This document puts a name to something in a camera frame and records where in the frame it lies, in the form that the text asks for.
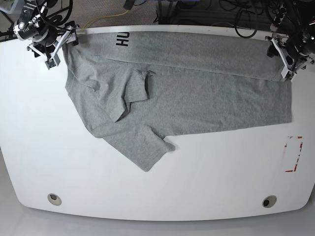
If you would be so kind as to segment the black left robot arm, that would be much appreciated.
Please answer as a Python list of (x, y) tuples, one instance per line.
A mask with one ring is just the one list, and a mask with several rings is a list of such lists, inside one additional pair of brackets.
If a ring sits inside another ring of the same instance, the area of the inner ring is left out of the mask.
[(294, 62), (315, 53), (313, 0), (265, 0), (263, 5), (273, 32), (288, 36), (283, 48)]

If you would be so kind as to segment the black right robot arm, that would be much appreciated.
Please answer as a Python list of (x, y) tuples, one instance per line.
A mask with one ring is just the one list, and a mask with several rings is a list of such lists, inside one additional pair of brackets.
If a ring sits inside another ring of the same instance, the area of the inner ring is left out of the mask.
[(13, 32), (18, 39), (31, 40), (28, 50), (36, 57), (45, 56), (48, 61), (57, 57), (58, 50), (65, 43), (78, 45), (76, 30), (79, 26), (70, 21), (73, 1), (51, 15), (49, 9), (57, 4), (56, 0), (26, 0), (16, 21)]

